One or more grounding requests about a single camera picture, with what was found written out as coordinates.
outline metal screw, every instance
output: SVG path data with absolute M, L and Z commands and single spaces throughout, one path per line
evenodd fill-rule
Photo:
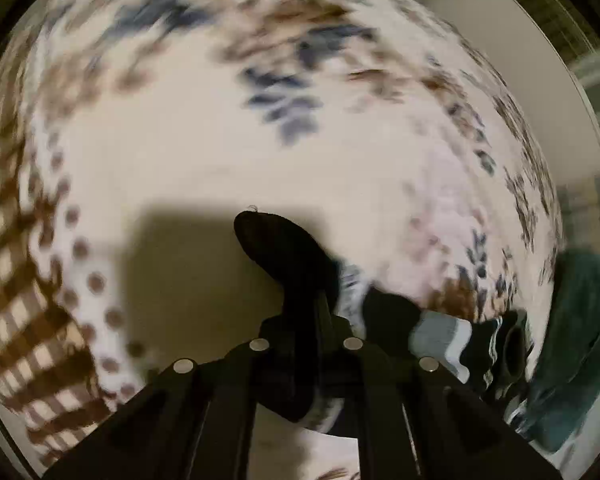
M 193 370 L 193 361 L 191 359 L 178 359 L 173 364 L 173 371 L 177 374 L 188 374 Z
M 418 364 L 426 372 L 435 372 L 440 366 L 440 363 L 433 357 L 423 357 L 418 361 Z
M 357 337 L 347 337 L 343 342 L 342 346 L 347 350 L 360 350 L 362 348 L 362 339 Z
M 264 352 L 267 348 L 269 348 L 269 341 L 262 337 L 253 339 L 249 343 L 249 348 L 251 348 L 251 350 L 254 352 Z

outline teal towel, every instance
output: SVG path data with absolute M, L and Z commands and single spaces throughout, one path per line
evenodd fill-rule
M 558 256 L 555 270 L 549 324 L 526 413 L 514 422 L 550 452 L 579 427 L 600 392 L 600 256 L 568 250 Z

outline dark fabric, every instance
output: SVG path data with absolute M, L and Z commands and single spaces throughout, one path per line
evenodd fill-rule
M 514 396 L 522 392 L 526 396 L 526 358 L 533 348 L 529 343 L 525 312 L 518 311 L 517 316 L 502 318 L 495 345 L 498 359 L 491 368 L 493 382 L 482 396 L 482 400 L 500 415 Z
M 600 392 L 600 256 L 558 256 L 549 323 L 529 384 L 526 412 L 514 425 L 555 452 L 584 421 Z
M 439 316 L 441 319 L 452 319 L 452 322 L 469 323 L 465 320 L 458 320 L 446 316 L 445 314 L 429 313 Z M 386 354 L 394 357 L 409 358 L 413 357 L 410 351 L 410 338 L 414 329 L 421 322 L 422 317 L 427 312 L 408 300 L 407 298 L 388 294 L 371 287 L 363 302 L 363 317 L 366 326 L 366 340 L 377 344 Z M 459 361 L 469 370 L 469 379 L 467 384 L 479 395 L 483 394 L 491 381 L 485 378 L 490 370 L 496 364 L 499 364 L 505 357 L 504 340 L 507 334 L 520 324 L 520 314 L 518 311 L 506 312 L 500 320 L 492 319 L 483 323 L 471 323 L 471 337 L 468 343 L 462 349 L 459 355 Z M 494 350 L 497 348 L 498 338 L 502 341 L 500 344 L 500 354 L 492 354 L 490 347 L 492 338 L 496 335 Z M 510 348 L 509 360 L 524 361 L 526 347 Z M 512 378 L 512 382 L 517 381 L 523 374 L 522 370 Z
M 260 327 L 260 337 L 278 347 L 278 359 L 275 382 L 261 388 L 257 399 L 297 422 L 314 403 L 317 386 L 312 305 L 324 291 L 333 311 L 338 267 L 309 233 L 282 216 L 243 211 L 234 219 L 234 231 L 247 256 L 284 290 L 282 315 L 264 320 Z

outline brown pattern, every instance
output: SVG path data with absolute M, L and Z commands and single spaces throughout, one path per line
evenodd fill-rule
M 72 288 L 68 288 L 62 294 L 62 304 L 70 310 L 78 306 L 78 295 Z
M 450 116 L 451 120 L 462 136 L 474 142 L 482 142 L 483 139 L 474 125 L 476 112 L 469 104 L 467 94 L 462 85 L 451 74 L 440 69 L 432 70 L 420 82 L 436 97 L 443 107 L 447 108 L 458 104 L 459 108 Z
M 110 308 L 104 314 L 104 321 L 110 328 L 117 329 L 124 325 L 125 318 L 116 308 Z
M 79 238 L 74 242 L 72 251 L 76 260 L 83 260 L 89 255 L 89 244 L 84 238 Z
M 70 412 L 64 412 L 50 420 L 38 430 L 29 430 L 29 439 L 32 444 L 40 444 L 49 435 L 64 430 L 84 428 L 93 424 L 94 418 L 102 420 L 109 415 L 109 409 L 102 399 L 92 400 L 86 406 Z
M 532 137 L 524 115 L 509 92 L 506 82 L 491 62 L 471 45 L 455 27 L 453 27 L 453 31 L 464 51 L 491 77 L 493 84 L 489 85 L 488 96 L 491 98 L 498 115 L 522 146 L 525 176 L 531 187 L 540 194 L 540 201 L 545 214 L 551 219 L 556 219 L 558 215 L 557 197 L 549 169 L 544 156 L 542 156 L 536 141 Z
M 104 370 L 110 374 L 114 374 L 120 370 L 120 365 L 118 362 L 111 357 L 105 357 L 102 359 L 102 361 L 100 361 L 100 366 L 102 366 L 102 368 L 104 368 Z
M 126 70 L 117 80 L 116 88 L 120 92 L 133 92 L 144 86 L 149 81 L 149 75 L 146 71 L 132 66 Z
M 526 199 L 525 180 L 522 175 L 517 174 L 512 178 L 506 169 L 505 173 L 507 189 L 516 201 L 516 212 L 522 228 L 522 241 L 525 247 L 533 252 L 535 250 L 534 235 L 536 234 L 538 215 Z
M 157 38 L 149 43 L 138 46 L 138 49 L 136 49 L 136 56 L 138 56 L 138 59 L 156 56 L 157 54 L 162 54 L 166 49 L 166 40 L 164 38 Z
M 559 243 L 556 240 L 552 247 L 549 255 L 545 258 L 542 264 L 542 269 L 538 274 L 538 286 L 544 285 L 545 283 L 553 283 L 555 279 L 555 260 L 558 257 Z
M 70 13 L 66 20 L 64 29 L 67 32 L 73 32 L 88 22 L 96 13 L 104 10 L 108 5 L 116 0 L 91 0 L 85 6 L 75 12 Z
M 442 290 L 436 290 L 430 295 L 427 309 L 474 322 L 476 301 L 477 293 L 471 283 L 462 279 L 447 279 Z
M 59 56 L 45 70 L 39 99 L 50 122 L 70 118 L 79 106 L 96 101 L 104 73 L 103 63 L 90 63 L 97 55 L 93 49 Z
M 120 388 L 120 394 L 127 399 L 132 397 L 135 392 L 136 388 L 132 384 L 123 384 Z
M 0 229 L 0 257 L 8 254 L 12 267 L 8 275 L 0 270 L 0 321 L 6 327 L 6 335 L 0 335 L 0 398 L 16 412 L 26 410 L 39 426 L 44 420 L 29 403 L 35 399 L 45 399 L 46 405 L 55 414 L 48 427 L 55 434 L 50 434 L 49 438 L 62 450 L 45 453 L 43 461 L 51 463 L 70 448 L 59 434 L 60 431 L 68 430 L 79 441 L 86 433 L 74 424 L 89 426 L 97 423 L 108 415 L 109 410 L 97 388 L 93 393 L 84 389 L 84 394 L 79 398 L 76 396 L 78 402 L 84 406 L 93 401 L 93 405 L 84 409 L 83 419 L 71 423 L 61 418 L 66 410 L 56 399 L 60 391 L 72 384 L 80 385 L 93 377 L 95 371 L 89 351 L 80 346 L 84 342 L 67 339 L 67 327 L 72 320 L 54 299 L 62 287 L 59 261 L 52 263 L 52 275 L 45 278 L 40 275 L 28 251 L 30 233 L 34 228 L 40 229 L 43 246 L 52 242 L 55 211 L 61 198 L 68 192 L 68 183 L 61 184 L 55 196 L 47 196 L 43 193 L 42 182 L 35 168 L 31 167 L 35 158 L 34 151 L 27 147 L 29 118 L 18 111 L 22 94 L 22 80 L 18 71 L 26 59 L 36 31 L 27 34 L 26 37 L 15 36 L 8 47 L 11 54 L 0 61 L 0 212 L 4 213 L 7 209 L 14 212 L 13 215 L 2 216 L 4 224 Z M 57 134 L 48 139 L 51 145 L 57 142 Z M 58 157 L 52 165 L 60 168 Z M 20 208 L 18 201 L 18 179 L 26 167 L 33 170 L 27 189 L 33 208 L 27 212 Z M 16 302 L 20 302 L 29 319 L 16 318 L 15 311 L 12 311 Z M 43 366 L 33 353 L 34 348 L 40 347 L 46 347 L 50 358 Z M 32 378 L 29 380 L 25 380 L 20 372 L 21 364 L 30 370 Z M 4 379 L 2 375 L 6 371 L 10 372 L 19 389 Z
M 99 272 L 92 272 L 87 277 L 87 287 L 93 294 L 101 294 L 104 290 L 105 278 Z
M 311 10 L 312 5 L 313 4 L 307 5 L 307 9 Z M 340 20 L 341 16 L 342 16 L 342 12 L 338 9 L 338 6 L 335 6 L 335 5 L 331 6 L 331 7 L 324 6 L 324 8 L 322 10 L 320 10 L 320 9 L 317 9 L 317 10 L 318 10 L 318 12 L 314 12 L 312 10 L 312 12 L 314 12 L 313 23 L 325 23 L 325 22 L 329 23 L 329 22 L 331 22 L 331 20 L 335 20 L 337 22 L 337 20 Z M 282 19 L 292 22 L 295 19 L 295 17 L 287 16 Z M 384 53 L 384 51 L 382 51 L 382 50 L 378 51 L 376 54 L 377 54 L 378 60 L 386 60 L 390 57 L 388 54 Z M 349 60 L 352 64 L 352 66 L 354 66 L 356 63 L 356 59 L 352 55 L 349 55 Z M 74 65 L 70 65 L 68 67 L 68 70 L 75 72 L 75 67 L 77 65 L 75 64 L 74 61 L 72 61 L 72 62 L 74 63 Z M 391 80 L 391 78 L 389 78 L 387 76 L 387 74 L 388 73 L 385 73 L 382 70 L 376 71 L 375 69 L 374 70 L 352 70 L 352 72 L 350 74 L 350 78 L 353 80 L 368 82 L 371 86 L 371 93 L 373 95 L 377 95 L 377 96 L 380 96 L 383 98 L 384 97 L 395 98 L 396 94 L 395 94 L 394 90 L 390 89 L 391 88 L 390 85 L 393 83 L 393 81 Z M 71 100 L 65 101 L 65 102 L 55 102 L 54 105 L 56 106 L 56 115 L 58 117 L 69 117 L 77 109 L 77 107 L 79 105 L 81 105 L 83 103 L 93 102 L 98 97 L 99 94 L 100 94 L 100 89 L 98 88 L 96 83 L 88 82 L 86 84 L 83 84 L 81 86 L 81 88 L 79 89 L 79 91 L 77 92 L 78 97 L 75 98 L 74 102 L 72 102 Z M 62 96 L 62 98 L 66 99 L 67 95 L 70 95 L 70 92 L 67 92 L 64 96 Z M 69 187 L 68 187 L 68 182 L 67 182 L 66 185 L 59 187 L 58 196 L 62 196 L 64 194 L 66 194 L 68 192 L 68 190 L 69 190 Z M 68 216 L 66 216 L 65 220 L 68 224 L 70 223 Z M 73 220 L 72 223 L 77 222 L 77 220 L 78 220 L 78 216 L 76 214 L 75 220 Z M 47 229 L 47 236 L 49 235 L 49 233 L 51 233 L 51 236 L 52 236 L 52 233 L 53 233 L 52 226 L 47 226 L 46 229 Z M 62 285 L 61 284 L 60 265 L 56 264 L 54 266 L 54 269 L 55 269 L 54 270 L 54 279 L 52 280 L 53 281 L 52 286 L 57 292 L 59 290 L 59 287 Z M 120 314 L 120 325 L 122 325 L 122 314 Z M 60 373 L 62 375 L 64 373 L 64 371 L 62 369 L 59 369 L 58 373 Z M 54 411 L 56 413 L 58 413 L 59 410 L 60 410 L 60 408 L 54 408 Z M 53 431 L 57 431 L 58 428 L 61 426 L 62 426 L 62 424 L 59 424 L 58 426 L 53 426 Z M 59 454 L 56 454 L 55 452 L 49 452 L 48 455 L 51 456 L 50 460 L 54 460 L 58 457 Z M 354 474 L 351 478 L 352 479 L 356 478 L 356 475 L 357 474 Z
M 78 219 L 80 218 L 80 209 L 77 206 L 72 206 L 66 210 L 66 214 L 64 215 L 64 222 L 67 227 L 73 227 L 78 223 Z
M 51 157 L 51 169 L 54 171 L 59 170 L 63 160 L 62 153 L 54 153 Z
M 416 10 L 417 4 L 412 0 L 390 0 L 394 3 L 395 7 L 403 13 L 407 19 L 417 25 L 420 29 L 425 30 L 432 36 L 441 38 L 442 33 L 435 28 L 429 21 L 429 16 Z
M 80 326 L 80 333 L 87 343 L 91 343 L 96 339 L 96 329 L 90 323 L 85 323 Z

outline white wall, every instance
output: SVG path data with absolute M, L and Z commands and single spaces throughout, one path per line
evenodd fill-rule
M 556 184 L 600 174 L 600 129 L 560 56 L 515 0 L 429 0 L 507 81 Z

